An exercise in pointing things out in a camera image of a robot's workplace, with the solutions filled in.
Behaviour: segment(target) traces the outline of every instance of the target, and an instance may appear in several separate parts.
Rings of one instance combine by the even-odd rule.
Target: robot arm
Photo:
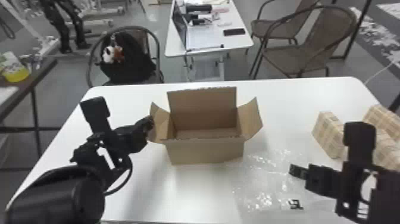
[[[147,134],[154,125],[152,118],[111,130],[107,120],[110,112],[103,97],[80,105],[93,135],[74,150],[70,161],[76,165],[50,170],[35,180],[9,204],[5,223],[96,224],[104,212],[105,196],[117,192],[129,180],[132,162],[128,155],[147,145]],[[101,147],[108,151],[113,169],[97,153]],[[129,174],[122,184],[108,190],[126,171]]]

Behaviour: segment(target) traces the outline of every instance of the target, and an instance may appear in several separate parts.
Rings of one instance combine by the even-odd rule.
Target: black chair
[[[89,61],[88,61],[88,67],[86,70],[86,83],[87,85],[92,88],[93,83],[90,78],[90,74],[92,71],[92,66],[98,61],[98,55],[100,54],[99,51],[97,51],[98,46],[101,46],[101,43],[103,40],[107,37],[107,34],[111,33],[118,33],[118,32],[126,32],[130,35],[132,35],[140,44],[142,47],[142,50],[145,54],[149,54],[151,56],[150,52],[150,46],[149,46],[149,36],[151,36],[155,42],[155,56],[152,57],[152,60],[155,61],[156,69],[154,71],[154,77],[152,76],[150,79],[151,81],[144,81],[144,82],[139,82],[139,83],[129,83],[129,84],[146,84],[146,83],[164,83],[164,76],[163,73],[161,72],[161,62],[160,62],[160,42],[158,41],[158,38],[156,35],[148,30],[147,28],[140,27],[140,26],[123,26],[116,28],[114,30],[111,30],[109,32],[106,32],[100,39],[97,40],[97,42],[93,45],[91,51],[90,51],[90,56],[89,56]],[[113,85],[113,83],[106,82],[103,85]]]

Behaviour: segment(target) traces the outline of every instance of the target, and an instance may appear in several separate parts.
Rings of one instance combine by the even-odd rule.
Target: backpack
[[[105,48],[110,46],[111,35],[106,35],[101,45],[101,62],[99,63],[102,72],[110,78],[110,82],[116,85],[140,83],[150,78],[155,71],[155,64],[149,54],[143,52],[139,42],[127,32],[115,33],[115,42],[122,47],[124,60],[115,60],[112,64],[104,62],[103,53]]]

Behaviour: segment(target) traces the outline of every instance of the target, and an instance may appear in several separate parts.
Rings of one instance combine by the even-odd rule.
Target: laptop
[[[220,30],[214,26],[190,26],[182,15],[176,1],[174,1],[172,21],[186,51],[223,48],[221,44],[222,33],[221,36],[218,36]]]

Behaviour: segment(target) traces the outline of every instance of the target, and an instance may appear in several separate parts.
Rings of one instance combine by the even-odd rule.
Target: metal chair
[[[155,42],[156,46],[156,53],[155,57],[152,57],[152,60],[155,61],[156,69],[154,71],[154,77],[151,81],[153,82],[140,82],[140,83],[129,83],[129,84],[144,84],[144,83],[164,83],[164,75],[161,71],[161,62],[160,62],[160,42],[158,41],[158,38],[154,33],[152,33],[150,30],[140,27],[140,26],[123,26],[116,28],[114,30],[111,30],[109,32],[106,32],[97,42],[93,45],[91,51],[90,51],[90,56],[89,56],[89,61],[88,61],[88,67],[86,70],[86,83],[87,85],[92,88],[93,83],[90,79],[90,73],[92,71],[92,65],[93,63],[97,62],[97,55],[99,55],[99,52],[96,52],[96,49],[98,48],[99,45],[103,42],[103,40],[107,37],[107,34],[109,33],[118,33],[118,32],[127,32],[130,35],[132,35],[141,45],[144,53],[149,54],[151,56],[150,52],[150,46],[149,46],[149,36],[151,36]],[[113,85],[110,82],[106,82],[104,85]]]
[[[302,45],[267,48],[274,29],[300,14],[308,14],[314,10],[321,10],[320,15]],[[249,77],[256,68],[253,79],[257,78],[263,58],[288,78],[291,78],[291,75],[302,77],[305,72],[319,69],[325,69],[328,77],[327,61],[338,45],[355,31],[356,25],[357,18],[352,11],[331,5],[309,8],[276,20],[264,34]]]
[[[260,41],[263,41],[263,37],[266,31],[270,28],[270,26],[275,22],[275,20],[262,20],[261,13],[263,12],[264,7],[273,2],[275,0],[268,0],[262,4],[257,19],[251,21],[251,38],[256,36]],[[307,8],[314,7],[319,0],[302,0],[297,7],[295,13],[305,10]],[[282,24],[278,29],[276,29],[271,35],[270,39],[287,39],[289,44],[292,44],[292,40],[295,42],[295,45],[298,45],[298,41],[296,39],[296,35],[299,33],[301,28],[303,27],[304,23],[307,21],[308,17],[310,16],[311,11],[303,14],[299,14],[296,18],[288,20],[285,24]]]

